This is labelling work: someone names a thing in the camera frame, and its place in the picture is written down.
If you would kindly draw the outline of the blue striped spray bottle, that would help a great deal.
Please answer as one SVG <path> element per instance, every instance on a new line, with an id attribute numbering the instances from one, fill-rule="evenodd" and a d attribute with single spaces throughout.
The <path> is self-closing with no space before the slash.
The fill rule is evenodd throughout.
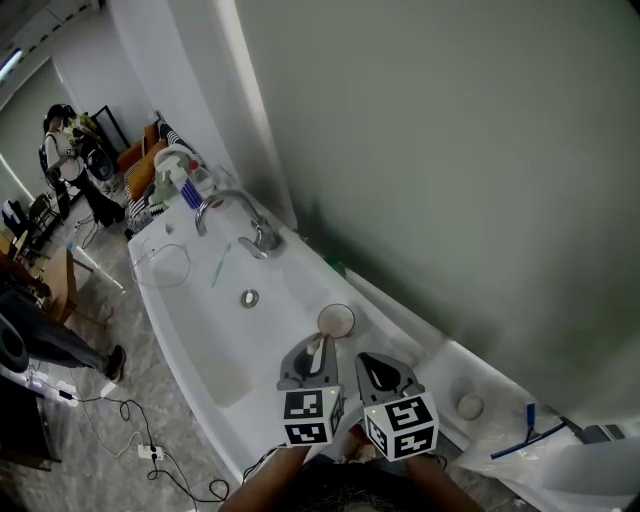
<path id="1" fill-rule="evenodd" d="M 200 207 L 202 198 L 191 182 L 187 171 L 181 166 L 178 156 L 171 155 L 165 158 L 160 163 L 158 170 L 169 177 L 170 182 L 192 210 L 197 210 Z"/>

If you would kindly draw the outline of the black low cabinet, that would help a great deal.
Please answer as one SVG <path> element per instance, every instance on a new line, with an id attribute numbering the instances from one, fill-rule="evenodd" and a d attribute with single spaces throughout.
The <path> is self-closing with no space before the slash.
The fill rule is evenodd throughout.
<path id="1" fill-rule="evenodd" d="M 0 461 L 51 472 L 54 455 L 41 414 L 44 395 L 0 375 Z"/>

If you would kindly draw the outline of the blue squeegee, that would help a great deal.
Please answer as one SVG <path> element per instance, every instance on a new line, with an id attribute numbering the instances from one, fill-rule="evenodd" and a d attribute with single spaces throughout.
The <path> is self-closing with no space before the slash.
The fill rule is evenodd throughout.
<path id="1" fill-rule="evenodd" d="M 558 425 L 540 433 L 536 430 L 536 405 L 534 403 L 528 403 L 526 405 L 526 435 L 524 441 L 518 443 L 510 448 L 495 452 L 490 455 L 491 460 L 500 459 L 524 448 L 527 448 L 537 442 L 540 442 L 555 433 L 561 431 L 566 427 L 566 423 L 561 421 Z"/>

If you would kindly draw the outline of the wooden chair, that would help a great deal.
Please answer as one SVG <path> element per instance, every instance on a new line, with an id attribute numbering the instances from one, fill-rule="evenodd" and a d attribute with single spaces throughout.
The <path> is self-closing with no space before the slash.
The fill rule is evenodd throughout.
<path id="1" fill-rule="evenodd" d="M 50 290 L 50 303 L 46 312 L 58 324 L 64 325 L 72 315 L 77 315 L 89 323 L 105 329 L 107 323 L 90 317 L 78 306 L 78 288 L 75 268 L 80 267 L 89 273 L 94 269 L 76 259 L 66 247 L 60 247 L 49 258 L 44 268 L 44 283 Z"/>

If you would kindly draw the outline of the person's right forearm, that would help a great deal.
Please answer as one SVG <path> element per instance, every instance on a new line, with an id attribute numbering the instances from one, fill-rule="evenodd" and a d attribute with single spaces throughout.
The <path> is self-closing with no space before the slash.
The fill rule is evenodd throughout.
<path id="1" fill-rule="evenodd" d="M 484 512 L 432 455 L 404 459 L 407 473 L 421 493 L 441 512 Z"/>

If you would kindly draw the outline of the white sink cabinet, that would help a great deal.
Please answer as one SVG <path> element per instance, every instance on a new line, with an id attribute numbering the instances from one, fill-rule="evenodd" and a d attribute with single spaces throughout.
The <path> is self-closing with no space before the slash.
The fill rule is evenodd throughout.
<path id="1" fill-rule="evenodd" d="M 284 225 L 283 245 L 267 259 L 239 242 L 253 237 L 239 204 L 208 210 L 200 237 L 195 211 L 181 198 L 129 243 L 134 274 L 162 352 L 208 440 L 240 480 L 264 453 L 285 442 L 276 384 L 284 356 L 317 330 L 320 311 L 334 303 L 355 314 L 355 328 L 336 344 L 346 398 L 340 428 L 360 416 L 354 368 L 361 352 L 382 353 L 410 365 L 420 382 L 444 346 L 430 327 L 413 328 L 362 295 Z M 220 278 L 211 280 L 227 243 Z M 243 308 L 243 291 L 260 300 Z"/>

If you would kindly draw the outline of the person's left forearm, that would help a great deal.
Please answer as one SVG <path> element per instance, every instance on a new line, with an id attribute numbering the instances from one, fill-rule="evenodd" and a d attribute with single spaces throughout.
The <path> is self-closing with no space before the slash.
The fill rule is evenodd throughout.
<path id="1" fill-rule="evenodd" d="M 270 512 L 302 468 L 310 448 L 279 448 L 218 512 Z"/>

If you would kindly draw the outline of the black metal rack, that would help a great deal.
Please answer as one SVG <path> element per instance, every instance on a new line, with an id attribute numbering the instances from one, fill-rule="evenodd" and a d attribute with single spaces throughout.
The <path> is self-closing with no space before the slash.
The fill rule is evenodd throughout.
<path id="1" fill-rule="evenodd" d="M 131 147 L 128 138 L 108 105 L 101 107 L 92 115 L 92 119 L 98 126 L 99 134 L 115 157 L 120 156 Z"/>

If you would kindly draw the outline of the black white striped cloth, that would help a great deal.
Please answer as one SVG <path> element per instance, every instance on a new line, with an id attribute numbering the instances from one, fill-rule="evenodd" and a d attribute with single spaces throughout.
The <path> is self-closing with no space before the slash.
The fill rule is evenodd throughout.
<path id="1" fill-rule="evenodd" d="M 178 133 L 164 120 L 160 123 L 160 134 L 167 142 L 167 147 L 147 154 L 141 161 L 124 173 L 124 188 L 127 195 L 125 215 L 128 234 L 131 238 L 142 231 L 156 217 L 160 216 L 174 201 L 178 191 L 174 187 L 174 195 L 165 202 L 165 207 L 152 207 L 148 204 L 149 195 L 153 191 L 153 182 L 157 173 L 162 173 L 157 166 L 171 155 L 180 158 L 181 166 L 187 171 L 190 159 L 198 159 L 191 148 L 181 139 Z"/>

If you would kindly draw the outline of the clear plastic sheet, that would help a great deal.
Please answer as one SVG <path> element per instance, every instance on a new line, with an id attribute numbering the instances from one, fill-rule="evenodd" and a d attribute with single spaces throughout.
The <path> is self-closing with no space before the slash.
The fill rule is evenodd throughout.
<path id="1" fill-rule="evenodd" d="M 640 496 L 640 430 L 567 426 L 518 447 L 491 433 L 458 459 L 464 469 L 495 478 L 543 512 L 621 512 Z"/>

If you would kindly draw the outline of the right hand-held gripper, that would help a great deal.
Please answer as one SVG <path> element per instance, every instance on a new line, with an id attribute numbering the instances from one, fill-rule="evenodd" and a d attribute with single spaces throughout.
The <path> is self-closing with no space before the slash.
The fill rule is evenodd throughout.
<path id="1" fill-rule="evenodd" d="M 435 448 L 439 416 L 430 392 L 405 363 L 379 353 L 359 353 L 355 368 L 362 400 L 363 430 L 389 461 Z"/>

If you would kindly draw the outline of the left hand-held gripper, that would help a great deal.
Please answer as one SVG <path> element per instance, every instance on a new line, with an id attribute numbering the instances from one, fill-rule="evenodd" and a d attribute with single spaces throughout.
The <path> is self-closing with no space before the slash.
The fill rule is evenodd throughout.
<path id="1" fill-rule="evenodd" d="M 320 346 L 320 364 L 311 372 Z M 315 385 L 293 388 L 312 374 Z M 298 342 L 282 359 L 277 390 L 282 398 L 282 426 L 287 447 L 315 447 L 330 444 L 344 415 L 344 386 L 338 384 L 335 340 L 314 333 Z"/>

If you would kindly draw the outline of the chrome faucet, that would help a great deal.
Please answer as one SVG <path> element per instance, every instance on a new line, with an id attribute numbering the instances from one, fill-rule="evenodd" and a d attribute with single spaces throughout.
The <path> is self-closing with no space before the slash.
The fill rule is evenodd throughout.
<path id="1" fill-rule="evenodd" d="M 198 235 L 204 237 L 207 234 L 205 219 L 207 211 L 218 203 L 224 201 L 238 202 L 250 218 L 251 225 L 256 233 L 255 239 L 239 237 L 238 242 L 256 259 L 267 259 L 279 249 L 283 240 L 274 230 L 269 221 L 262 216 L 253 206 L 248 196 L 234 189 L 219 191 L 206 197 L 197 208 L 195 214 L 195 227 Z"/>

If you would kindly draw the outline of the orange cushion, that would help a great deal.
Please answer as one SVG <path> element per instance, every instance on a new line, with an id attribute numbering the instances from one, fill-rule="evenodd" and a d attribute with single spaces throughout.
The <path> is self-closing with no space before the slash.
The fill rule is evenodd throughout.
<path id="1" fill-rule="evenodd" d="M 121 172 L 126 173 L 147 154 L 167 147 L 167 142 L 161 137 L 159 127 L 159 122 L 147 125 L 143 129 L 142 138 L 119 155 L 116 163 Z"/>

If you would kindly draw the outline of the white cup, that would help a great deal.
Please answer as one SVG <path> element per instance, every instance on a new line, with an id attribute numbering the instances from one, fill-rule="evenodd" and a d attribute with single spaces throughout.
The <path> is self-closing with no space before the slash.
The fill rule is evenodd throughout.
<path id="1" fill-rule="evenodd" d="M 318 330 L 333 339 L 349 337 L 355 328 L 355 314 L 345 304 L 334 303 L 324 307 L 317 318 Z"/>

